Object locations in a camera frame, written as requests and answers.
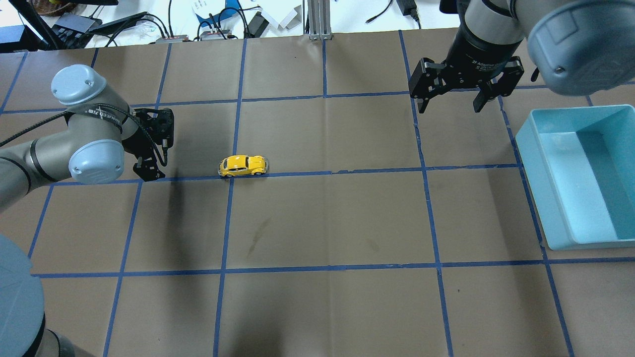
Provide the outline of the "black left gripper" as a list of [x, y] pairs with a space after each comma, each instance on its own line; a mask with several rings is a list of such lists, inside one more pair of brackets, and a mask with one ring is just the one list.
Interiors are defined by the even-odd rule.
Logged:
[[168, 164], [168, 152], [173, 147], [175, 116], [172, 109], [134, 109], [136, 131], [122, 140], [124, 150], [136, 156], [133, 172], [143, 181], [156, 181], [166, 177], [158, 168]]

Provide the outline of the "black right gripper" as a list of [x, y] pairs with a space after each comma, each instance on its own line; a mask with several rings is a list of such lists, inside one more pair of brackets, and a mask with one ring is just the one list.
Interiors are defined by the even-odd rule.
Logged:
[[[424, 113], [434, 97], [454, 89], [479, 88], [473, 100], [475, 113], [489, 101], [511, 95], [524, 74], [521, 58], [512, 54], [514, 43], [488, 42], [461, 23], [445, 60], [435, 63], [422, 58], [413, 70], [408, 86], [417, 111]], [[494, 83], [499, 73], [502, 75]]]

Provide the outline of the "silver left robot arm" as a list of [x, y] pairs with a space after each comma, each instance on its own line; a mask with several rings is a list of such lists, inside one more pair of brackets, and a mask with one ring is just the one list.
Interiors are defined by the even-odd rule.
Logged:
[[[173, 146], [175, 118], [170, 109], [133, 109], [93, 68], [73, 64], [51, 83], [66, 110], [1, 143], [1, 210], [35, 189], [69, 178], [83, 184], [118, 180], [125, 153], [144, 181], [165, 177], [160, 167]], [[73, 357], [71, 341], [46, 328], [41, 280], [30, 273], [30, 258], [1, 237], [1, 355]]]

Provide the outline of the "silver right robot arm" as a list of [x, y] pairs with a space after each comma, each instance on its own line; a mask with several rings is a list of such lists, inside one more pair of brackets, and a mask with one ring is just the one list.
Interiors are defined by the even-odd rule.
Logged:
[[[467, 54], [463, 29], [346, 33], [333, 41], [300, 38], [230, 41], [238, 57], [221, 53], [221, 41], [209, 44], [212, 59], [172, 52], [164, 102], [208, 100], [290, 100], [292, 97], [347, 97], [395, 92], [406, 96], [404, 70], [425, 77], [408, 39], [419, 37], [426, 54], [440, 54], [456, 38], [452, 54]], [[634, 77], [634, 2], [578, 0], [556, 7], [527, 29], [522, 60], [538, 67], [554, 96], [584, 96], [609, 90]], [[612, 164], [634, 169], [634, 109], [629, 105], [544, 109], [528, 93], [513, 104], [531, 109], [515, 136], [527, 167], [539, 161], [552, 169]]]

